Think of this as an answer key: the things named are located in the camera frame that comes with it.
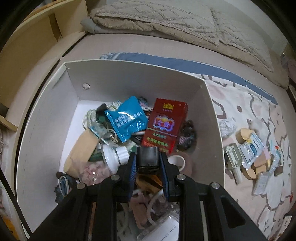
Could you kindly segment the small black box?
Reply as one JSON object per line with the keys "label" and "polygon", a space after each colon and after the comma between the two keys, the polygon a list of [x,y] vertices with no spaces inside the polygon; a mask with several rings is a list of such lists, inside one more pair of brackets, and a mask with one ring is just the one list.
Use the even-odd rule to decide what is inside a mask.
{"label": "small black box", "polygon": [[137,147],[136,169],[139,174],[154,175],[159,171],[159,148]]}

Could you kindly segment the clear plastic packaged card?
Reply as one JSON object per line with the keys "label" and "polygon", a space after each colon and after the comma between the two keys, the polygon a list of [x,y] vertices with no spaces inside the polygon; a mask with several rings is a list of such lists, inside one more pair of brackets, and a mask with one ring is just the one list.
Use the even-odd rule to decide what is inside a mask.
{"label": "clear plastic packaged card", "polygon": [[266,194],[267,185],[272,175],[273,173],[269,171],[261,172],[257,175],[257,180],[252,190],[252,196],[259,196],[259,195]]}

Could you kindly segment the white tape roll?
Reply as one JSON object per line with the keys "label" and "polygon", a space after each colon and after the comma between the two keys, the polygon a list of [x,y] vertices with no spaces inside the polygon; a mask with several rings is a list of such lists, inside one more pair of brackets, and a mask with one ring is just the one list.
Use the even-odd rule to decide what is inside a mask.
{"label": "white tape roll", "polygon": [[178,170],[181,172],[186,165],[185,159],[180,155],[172,155],[168,157],[168,162],[172,165],[175,165],[178,167]]}

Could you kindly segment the white cylinder bottle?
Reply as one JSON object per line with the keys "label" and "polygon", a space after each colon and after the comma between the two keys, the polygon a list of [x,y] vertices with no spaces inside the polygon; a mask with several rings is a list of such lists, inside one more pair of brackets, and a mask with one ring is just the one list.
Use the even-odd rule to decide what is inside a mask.
{"label": "white cylinder bottle", "polygon": [[232,170],[236,185],[239,185],[242,182],[242,174],[241,174],[241,170],[239,167],[234,168]]}

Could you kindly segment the blue foil packet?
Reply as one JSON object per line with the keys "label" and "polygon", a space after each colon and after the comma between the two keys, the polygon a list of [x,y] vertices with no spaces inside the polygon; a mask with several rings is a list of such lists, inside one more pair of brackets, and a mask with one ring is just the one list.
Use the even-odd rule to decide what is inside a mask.
{"label": "blue foil packet", "polygon": [[127,99],[117,110],[106,110],[104,113],[122,143],[129,140],[133,133],[147,128],[148,119],[135,96]]}

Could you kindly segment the beige plastic tray tool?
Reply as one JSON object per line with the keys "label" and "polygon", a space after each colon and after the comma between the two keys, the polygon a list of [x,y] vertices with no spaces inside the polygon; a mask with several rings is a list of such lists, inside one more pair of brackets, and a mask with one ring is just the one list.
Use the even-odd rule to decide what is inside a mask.
{"label": "beige plastic tray tool", "polygon": [[242,164],[242,155],[240,149],[235,143],[231,143],[224,148],[225,163],[228,169],[239,168]]}

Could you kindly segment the red cigarette pack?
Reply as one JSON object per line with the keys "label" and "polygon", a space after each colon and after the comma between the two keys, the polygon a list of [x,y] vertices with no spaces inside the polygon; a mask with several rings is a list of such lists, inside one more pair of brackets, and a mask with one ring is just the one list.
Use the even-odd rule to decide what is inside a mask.
{"label": "red cigarette pack", "polygon": [[141,145],[158,147],[166,154],[173,152],[187,113],[186,102],[157,98]]}

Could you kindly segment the white shoe box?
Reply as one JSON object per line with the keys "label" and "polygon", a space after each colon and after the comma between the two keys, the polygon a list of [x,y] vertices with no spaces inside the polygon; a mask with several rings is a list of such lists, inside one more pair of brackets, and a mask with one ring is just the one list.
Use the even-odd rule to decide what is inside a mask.
{"label": "white shoe box", "polygon": [[23,132],[16,173],[16,196],[31,230],[56,207],[56,172],[83,132],[89,109],[102,103],[142,96],[150,105],[157,98],[188,104],[188,119],[197,131],[189,150],[192,178],[225,185],[223,145],[206,82],[185,71],[149,64],[85,60],[63,64],[37,97]]}

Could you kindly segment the white knitted cloth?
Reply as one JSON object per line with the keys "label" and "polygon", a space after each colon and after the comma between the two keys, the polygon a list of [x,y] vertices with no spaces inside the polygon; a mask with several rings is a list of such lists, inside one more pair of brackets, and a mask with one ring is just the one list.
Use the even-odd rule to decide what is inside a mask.
{"label": "white knitted cloth", "polygon": [[227,139],[230,137],[237,129],[235,118],[225,118],[218,122],[221,138]]}

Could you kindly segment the blue white sachet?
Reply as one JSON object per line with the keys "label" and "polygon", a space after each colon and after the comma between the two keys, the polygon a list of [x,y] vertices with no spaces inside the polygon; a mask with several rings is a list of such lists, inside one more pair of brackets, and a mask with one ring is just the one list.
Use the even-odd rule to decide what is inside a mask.
{"label": "blue white sachet", "polygon": [[242,166],[248,170],[261,155],[264,145],[260,138],[255,133],[252,133],[249,139],[240,145],[239,149],[243,157]]}

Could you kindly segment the round wooden board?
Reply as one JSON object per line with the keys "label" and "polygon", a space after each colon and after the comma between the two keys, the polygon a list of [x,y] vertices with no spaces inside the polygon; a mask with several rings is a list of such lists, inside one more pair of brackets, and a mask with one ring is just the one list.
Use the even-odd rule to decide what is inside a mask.
{"label": "round wooden board", "polygon": [[[235,134],[237,142],[239,142],[239,144],[243,144],[244,142],[246,142],[249,139],[249,137],[250,137],[250,135],[252,133],[254,133],[253,130],[250,130],[250,129],[247,129],[247,128],[241,128]],[[245,176],[245,178],[247,178],[248,180],[256,179],[254,170],[252,170],[252,169],[246,170],[243,167],[242,172],[243,172],[243,175]]]}

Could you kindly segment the wooden bedside shelf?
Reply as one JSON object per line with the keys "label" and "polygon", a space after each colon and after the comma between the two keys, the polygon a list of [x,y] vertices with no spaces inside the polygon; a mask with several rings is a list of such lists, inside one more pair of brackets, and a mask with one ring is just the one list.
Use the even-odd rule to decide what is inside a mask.
{"label": "wooden bedside shelf", "polygon": [[16,132],[8,115],[21,86],[35,67],[42,77],[85,36],[80,24],[87,16],[85,1],[53,1],[33,10],[16,28],[1,51],[1,125]]}

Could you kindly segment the beige quilted duvet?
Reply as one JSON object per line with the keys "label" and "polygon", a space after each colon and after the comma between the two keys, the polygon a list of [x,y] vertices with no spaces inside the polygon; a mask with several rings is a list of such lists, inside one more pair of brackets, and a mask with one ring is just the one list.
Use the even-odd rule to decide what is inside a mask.
{"label": "beige quilted duvet", "polygon": [[92,34],[150,35],[199,46],[241,62],[287,88],[287,71],[263,35],[218,6],[202,1],[115,1],[81,21]]}

